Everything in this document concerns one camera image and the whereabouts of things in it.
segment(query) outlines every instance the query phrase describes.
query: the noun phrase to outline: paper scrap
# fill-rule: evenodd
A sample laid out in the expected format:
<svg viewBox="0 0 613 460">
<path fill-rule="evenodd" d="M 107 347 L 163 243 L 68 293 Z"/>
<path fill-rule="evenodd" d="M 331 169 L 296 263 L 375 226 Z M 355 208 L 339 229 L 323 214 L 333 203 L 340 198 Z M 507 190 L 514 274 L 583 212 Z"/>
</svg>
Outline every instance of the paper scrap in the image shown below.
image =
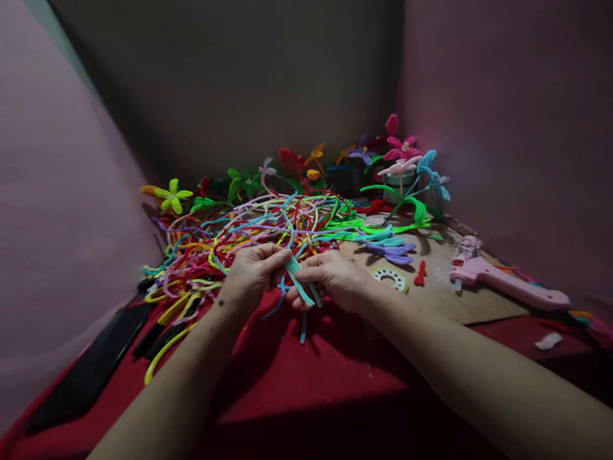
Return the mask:
<svg viewBox="0 0 613 460">
<path fill-rule="evenodd" d="M 540 342 L 535 342 L 534 345 L 540 350 L 552 349 L 564 339 L 557 332 L 552 332 L 543 337 Z"/>
</svg>

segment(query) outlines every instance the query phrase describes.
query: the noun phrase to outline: forearm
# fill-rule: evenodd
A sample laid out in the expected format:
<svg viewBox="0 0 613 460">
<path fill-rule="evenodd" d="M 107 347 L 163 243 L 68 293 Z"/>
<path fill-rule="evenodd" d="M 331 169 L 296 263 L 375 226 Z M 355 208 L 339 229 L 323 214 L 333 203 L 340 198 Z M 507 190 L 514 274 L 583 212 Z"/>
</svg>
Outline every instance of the forearm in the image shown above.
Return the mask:
<svg viewBox="0 0 613 460">
<path fill-rule="evenodd" d="M 92 451 L 90 459 L 175 459 L 198 442 L 248 314 L 215 304 Z"/>
<path fill-rule="evenodd" d="M 378 286 L 363 318 L 511 457 L 605 458 L 613 411 L 511 349 Z"/>
</svg>

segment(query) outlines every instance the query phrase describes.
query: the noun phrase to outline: gray wall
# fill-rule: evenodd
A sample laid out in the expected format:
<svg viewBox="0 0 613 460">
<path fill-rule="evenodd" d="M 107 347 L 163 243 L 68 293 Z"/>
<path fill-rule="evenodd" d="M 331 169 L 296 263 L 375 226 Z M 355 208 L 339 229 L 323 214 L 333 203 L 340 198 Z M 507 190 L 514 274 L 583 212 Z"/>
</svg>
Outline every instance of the gray wall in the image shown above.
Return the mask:
<svg viewBox="0 0 613 460">
<path fill-rule="evenodd" d="M 399 0 L 52 4 L 165 178 L 344 148 L 395 108 Z"/>
<path fill-rule="evenodd" d="M 613 316 L 613 3 L 409 0 L 398 109 L 447 211 Z"/>
</svg>

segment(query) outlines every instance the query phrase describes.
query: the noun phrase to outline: glue gun nozzle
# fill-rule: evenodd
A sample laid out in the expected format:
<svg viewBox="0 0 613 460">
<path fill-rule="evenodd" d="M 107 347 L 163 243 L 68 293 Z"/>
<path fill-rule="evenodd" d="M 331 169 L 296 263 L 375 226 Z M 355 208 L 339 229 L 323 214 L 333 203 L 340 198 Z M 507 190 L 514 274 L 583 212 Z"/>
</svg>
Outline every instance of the glue gun nozzle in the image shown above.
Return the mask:
<svg viewBox="0 0 613 460">
<path fill-rule="evenodd" d="M 462 295 L 462 281 L 461 280 L 457 279 L 455 283 L 453 283 L 453 288 L 455 289 L 456 295 Z"/>
</svg>

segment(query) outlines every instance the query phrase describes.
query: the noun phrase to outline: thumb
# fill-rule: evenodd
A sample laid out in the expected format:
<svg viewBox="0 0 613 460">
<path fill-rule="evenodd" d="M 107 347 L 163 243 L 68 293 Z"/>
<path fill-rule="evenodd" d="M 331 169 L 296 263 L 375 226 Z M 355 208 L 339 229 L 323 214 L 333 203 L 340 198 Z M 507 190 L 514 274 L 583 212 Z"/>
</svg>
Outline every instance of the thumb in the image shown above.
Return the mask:
<svg viewBox="0 0 613 460">
<path fill-rule="evenodd" d="M 269 258 L 264 259 L 262 261 L 262 267 L 266 273 L 272 273 L 278 268 L 281 268 L 291 258 L 292 252 L 289 249 L 283 249 L 282 251 L 275 252 Z"/>
<path fill-rule="evenodd" d="M 320 282 L 324 277 L 322 266 L 306 267 L 295 273 L 296 279 L 300 282 Z"/>
</svg>

